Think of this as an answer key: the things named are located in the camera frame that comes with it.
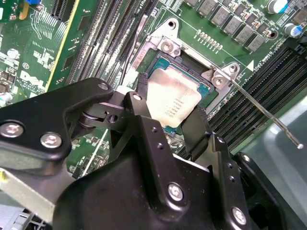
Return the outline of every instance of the motherboard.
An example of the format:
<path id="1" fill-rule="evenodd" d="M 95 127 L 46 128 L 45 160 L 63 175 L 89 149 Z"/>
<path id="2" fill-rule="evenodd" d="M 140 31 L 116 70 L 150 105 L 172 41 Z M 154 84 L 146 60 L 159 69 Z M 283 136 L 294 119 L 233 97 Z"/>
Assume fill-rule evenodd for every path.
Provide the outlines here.
<path id="1" fill-rule="evenodd" d="M 138 75 L 148 74 L 147 104 L 174 154 L 189 158 L 180 124 L 197 105 L 235 152 L 270 121 L 224 74 L 277 116 L 303 98 L 306 5 L 306 0 L 2 1 L 0 106 L 90 77 L 116 88 L 127 61 L 123 85 L 134 90 Z M 79 178 L 102 167 L 108 149 L 105 129 L 73 140 L 68 171 Z"/>

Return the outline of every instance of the black plastic bracket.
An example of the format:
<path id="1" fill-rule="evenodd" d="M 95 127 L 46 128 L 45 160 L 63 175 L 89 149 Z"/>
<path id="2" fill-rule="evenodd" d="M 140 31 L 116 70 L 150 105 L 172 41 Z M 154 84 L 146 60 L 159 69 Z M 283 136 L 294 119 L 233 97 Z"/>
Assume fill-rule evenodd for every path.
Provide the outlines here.
<path id="1" fill-rule="evenodd" d="M 54 174 L 71 151 L 71 134 L 81 113 L 112 95 L 112 88 L 105 82 L 90 78 L 2 108 L 0 125 L 15 122 L 24 132 L 16 138 L 0 135 L 0 166 Z M 49 132 L 61 137 L 58 148 L 48 149 L 40 143 L 42 135 Z"/>

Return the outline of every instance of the screw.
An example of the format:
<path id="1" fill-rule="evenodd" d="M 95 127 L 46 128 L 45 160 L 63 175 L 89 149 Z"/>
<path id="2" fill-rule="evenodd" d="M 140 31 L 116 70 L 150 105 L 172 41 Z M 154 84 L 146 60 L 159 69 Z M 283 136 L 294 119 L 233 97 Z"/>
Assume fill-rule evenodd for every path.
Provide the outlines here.
<path id="1" fill-rule="evenodd" d="M 99 84 L 98 85 L 101 89 L 103 89 L 103 90 L 108 90 L 109 89 L 109 87 L 105 84 L 105 83 L 101 83 L 101 84 Z"/>
<path id="2" fill-rule="evenodd" d="M 247 155 L 243 155 L 244 160 L 246 160 L 247 162 L 250 161 L 250 158 Z"/>
<path id="3" fill-rule="evenodd" d="M 173 44 L 168 41 L 165 41 L 161 44 L 162 51 L 167 54 L 171 53 L 173 51 L 173 48 L 174 48 Z"/>
<path id="4" fill-rule="evenodd" d="M 221 85 L 222 82 L 223 82 L 222 79 L 216 79 L 216 80 L 215 80 L 215 84 L 216 84 L 216 85 Z"/>
<path id="5" fill-rule="evenodd" d="M 137 94 L 134 94 L 133 97 L 135 100 L 138 100 L 138 101 L 142 100 L 142 98 Z"/>
<path id="6" fill-rule="evenodd" d="M 55 149 L 62 144 L 62 139 L 56 133 L 46 133 L 40 138 L 40 143 L 48 149 Z"/>
<path id="7" fill-rule="evenodd" d="M 225 141 L 224 141 L 221 137 L 217 137 L 217 139 L 218 139 L 221 143 L 225 143 Z"/>
<path id="8" fill-rule="evenodd" d="M 246 225 L 246 217 L 244 216 L 243 212 L 237 208 L 237 207 L 234 207 L 232 209 L 232 213 L 236 219 L 236 221 L 241 224 L 241 225 Z"/>
<path id="9" fill-rule="evenodd" d="M 24 132 L 24 128 L 13 122 L 5 123 L 0 127 L 0 133 L 6 138 L 19 137 Z"/>
<path id="10" fill-rule="evenodd" d="M 168 193 L 175 201 L 180 201 L 183 199 L 183 192 L 181 188 L 179 188 L 179 186 L 176 184 L 169 184 Z"/>

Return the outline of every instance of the electrolytic capacitor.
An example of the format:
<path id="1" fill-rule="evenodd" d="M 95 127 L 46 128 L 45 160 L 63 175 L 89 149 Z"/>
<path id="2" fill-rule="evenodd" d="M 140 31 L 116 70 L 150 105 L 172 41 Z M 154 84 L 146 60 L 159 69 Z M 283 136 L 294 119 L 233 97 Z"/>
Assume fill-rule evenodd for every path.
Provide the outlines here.
<path id="1" fill-rule="evenodd" d="M 300 25 L 294 25 L 293 23 L 288 23 L 284 26 L 283 32 L 290 37 L 298 37 L 302 34 L 303 28 Z"/>
<path id="2" fill-rule="evenodd" d="M 0 93 L 0 107 L 6 106 L 12 99 L 13 96 L 9 92 Z"/>
<path id="3" fill-rule="evenodd" d="M 275 14 L 275 13 L 283 13 L 288 7 L 287 0 L 271 0 L 267 5 L 268 13 Z"/>

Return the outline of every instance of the gray metal panel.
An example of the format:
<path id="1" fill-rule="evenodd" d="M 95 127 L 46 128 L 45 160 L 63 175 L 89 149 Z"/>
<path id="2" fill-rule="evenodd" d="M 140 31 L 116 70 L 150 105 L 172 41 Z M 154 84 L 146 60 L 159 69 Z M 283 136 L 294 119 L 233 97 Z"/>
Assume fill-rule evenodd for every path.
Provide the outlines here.
<path id="1" fill-rule="evenodd" d="M 304 144 L 298 150 L 277 125 L 269 126 L 242 152 L 250 156 L 307 225 L 307 97 L 281 117 Z"/>

